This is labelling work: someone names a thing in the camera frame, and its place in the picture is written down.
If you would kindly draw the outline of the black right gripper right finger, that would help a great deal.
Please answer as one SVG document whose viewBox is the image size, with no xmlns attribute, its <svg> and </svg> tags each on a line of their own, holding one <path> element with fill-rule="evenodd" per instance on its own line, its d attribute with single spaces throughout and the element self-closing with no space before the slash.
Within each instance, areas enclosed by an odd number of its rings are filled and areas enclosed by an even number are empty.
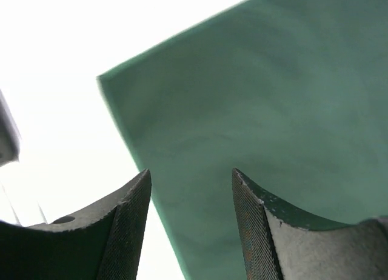
<svg viewBox="0 0 388 280">
<path fill-rule="evenodd" d="M 332 221 L 277 197 L 232 171 L 248 279 L 387 279 L 387 218 Z"/>
</svg>

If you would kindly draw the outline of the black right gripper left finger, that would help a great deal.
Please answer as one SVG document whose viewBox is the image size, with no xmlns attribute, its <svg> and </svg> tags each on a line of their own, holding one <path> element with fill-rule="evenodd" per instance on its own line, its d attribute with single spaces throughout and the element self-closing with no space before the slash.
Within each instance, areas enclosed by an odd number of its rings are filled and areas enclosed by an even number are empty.
<svg viewBox="0 0 388 280">
<path fill-rule="evenodd" d="M 2 222 L 1 279 L 136 279 L 151 188 L 143 170 L 51 224 Z"/>
</svg>

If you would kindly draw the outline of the dark green cloth napkin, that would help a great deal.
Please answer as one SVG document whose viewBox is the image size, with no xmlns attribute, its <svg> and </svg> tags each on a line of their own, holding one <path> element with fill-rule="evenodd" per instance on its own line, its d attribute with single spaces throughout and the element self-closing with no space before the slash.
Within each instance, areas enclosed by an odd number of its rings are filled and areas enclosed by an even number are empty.
<svg viewBox="0 0 388 280">
<path fill-rule="evenodd" d="M 387 215 L 387 0 L 248 0 L 99 77 L 186 279 L 246 279 L 231 178 L 303 233 Z"/>
</svg>

